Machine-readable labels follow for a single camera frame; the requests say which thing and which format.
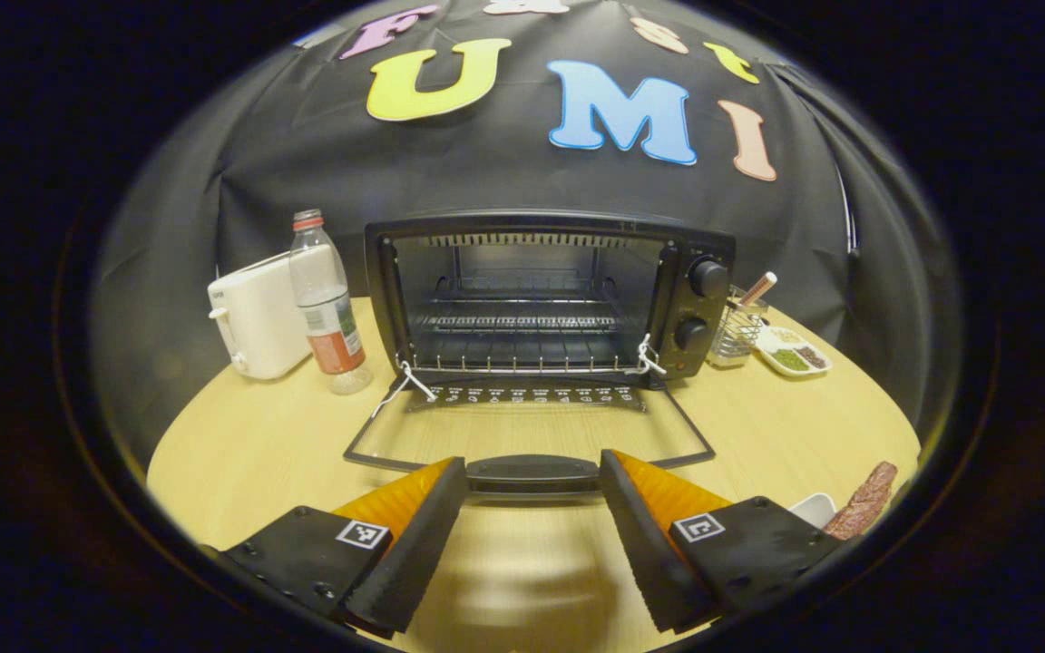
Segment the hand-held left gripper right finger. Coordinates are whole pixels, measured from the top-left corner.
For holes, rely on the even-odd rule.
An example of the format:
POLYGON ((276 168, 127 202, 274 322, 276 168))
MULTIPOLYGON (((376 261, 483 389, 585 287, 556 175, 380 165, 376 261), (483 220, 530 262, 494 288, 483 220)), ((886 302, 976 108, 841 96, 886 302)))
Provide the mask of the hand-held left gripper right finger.
POLYGON ((659 631, 771 607, 845 544, 767 497, 723 499, 614 449, 599 484, 659 631))

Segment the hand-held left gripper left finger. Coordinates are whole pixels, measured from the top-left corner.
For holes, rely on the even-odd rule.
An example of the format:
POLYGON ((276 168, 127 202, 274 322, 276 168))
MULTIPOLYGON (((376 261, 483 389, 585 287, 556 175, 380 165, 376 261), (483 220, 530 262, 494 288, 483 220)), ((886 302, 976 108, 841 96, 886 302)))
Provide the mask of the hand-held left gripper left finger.
POLYGON ((404 633, 467 496, 449 456, 331 512, 294 507, 220 561, 320 619, 372 635, 404 633))

